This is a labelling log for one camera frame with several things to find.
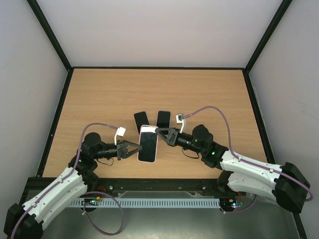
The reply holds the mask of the blue phone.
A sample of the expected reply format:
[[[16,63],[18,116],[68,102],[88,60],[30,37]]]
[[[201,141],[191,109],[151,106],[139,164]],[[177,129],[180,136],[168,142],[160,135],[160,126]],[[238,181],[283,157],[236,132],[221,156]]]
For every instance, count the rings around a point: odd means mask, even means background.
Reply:
[[[138,112],[134,114],[134,119],[135,119],[137,131],[138,131],[138,135],[140,135],[141,127],[143,125],[150,125],[148,115],[145,111]]]

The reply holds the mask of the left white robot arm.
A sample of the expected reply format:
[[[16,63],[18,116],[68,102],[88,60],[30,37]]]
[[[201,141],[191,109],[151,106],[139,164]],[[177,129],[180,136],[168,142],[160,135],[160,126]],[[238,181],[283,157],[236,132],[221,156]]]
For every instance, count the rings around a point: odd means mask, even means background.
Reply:
[[[99,177],[95,174],[98,159],[118,160],[141,151],[142,146],[123,140],[104,143],[96,132],[82,137],[81,147],[64,171],[45,189],[22,205],[13,204],[7,211],[4,233],[12,239],[39,239],[50,222],[72,201],[87,192],[97,194]]]

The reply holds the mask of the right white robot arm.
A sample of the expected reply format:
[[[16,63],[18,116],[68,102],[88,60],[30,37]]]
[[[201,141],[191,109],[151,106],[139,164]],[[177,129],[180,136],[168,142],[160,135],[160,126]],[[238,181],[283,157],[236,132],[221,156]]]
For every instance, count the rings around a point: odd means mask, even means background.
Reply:
[[[157,128],[156,133],[167,145],[200,154],[206,166],[220,169],[217,189],[221,194],[247,192],[271,199],[289,212],[301,213],[310,184],[296,165],[261,162],[233,152],[214,142],[202,124],[191,134],[172,127]]]

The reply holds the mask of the pink phone case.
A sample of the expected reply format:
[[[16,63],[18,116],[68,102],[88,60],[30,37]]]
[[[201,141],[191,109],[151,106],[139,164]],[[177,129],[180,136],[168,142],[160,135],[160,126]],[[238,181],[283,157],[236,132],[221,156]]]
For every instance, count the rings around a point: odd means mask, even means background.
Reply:
[[[142,133],[142,132],[154,132],[154,133],[156,133],[156,132],[155,132],[155,129],[156,129],[156,128],[157,128],[156,126],[143,125],[143,126],[141,127],[141,133]]]

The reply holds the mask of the black phone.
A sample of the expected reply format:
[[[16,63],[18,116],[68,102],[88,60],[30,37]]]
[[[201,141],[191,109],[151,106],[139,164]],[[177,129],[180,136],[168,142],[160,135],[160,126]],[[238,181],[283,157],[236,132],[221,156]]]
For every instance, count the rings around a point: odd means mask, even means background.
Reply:
[[[140,136],[140,146],[142,150],[138,152],[138,161],[153,163],[156,160],[158,135],[154,132],[142,132]]]

